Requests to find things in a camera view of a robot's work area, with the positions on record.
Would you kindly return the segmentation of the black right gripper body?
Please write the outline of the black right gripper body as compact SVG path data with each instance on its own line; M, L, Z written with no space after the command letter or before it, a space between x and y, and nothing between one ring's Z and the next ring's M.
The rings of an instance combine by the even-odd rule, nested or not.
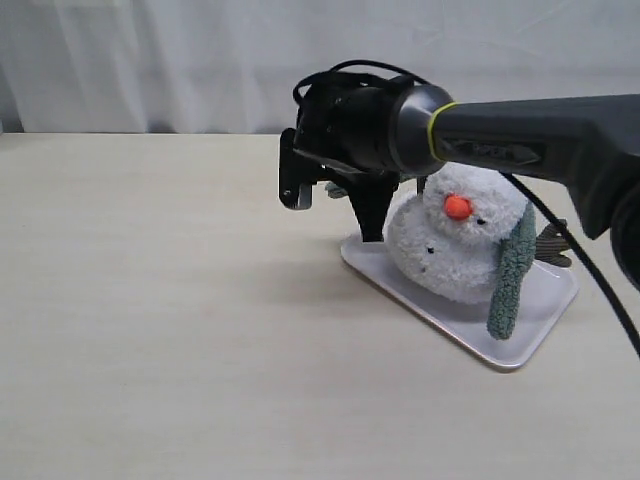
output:
M408 75L322 74L299 101L294 151L344 173L428 175L428 123L453 102L443 88Z

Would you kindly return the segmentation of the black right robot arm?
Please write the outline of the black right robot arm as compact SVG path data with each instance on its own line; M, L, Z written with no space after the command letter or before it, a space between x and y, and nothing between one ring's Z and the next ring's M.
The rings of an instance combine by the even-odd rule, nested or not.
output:
M635 94L460 103L407 77L325 71L300 81L295 150L354 174L426 176L448 162L563 185L584 234L610 237L639 280Z

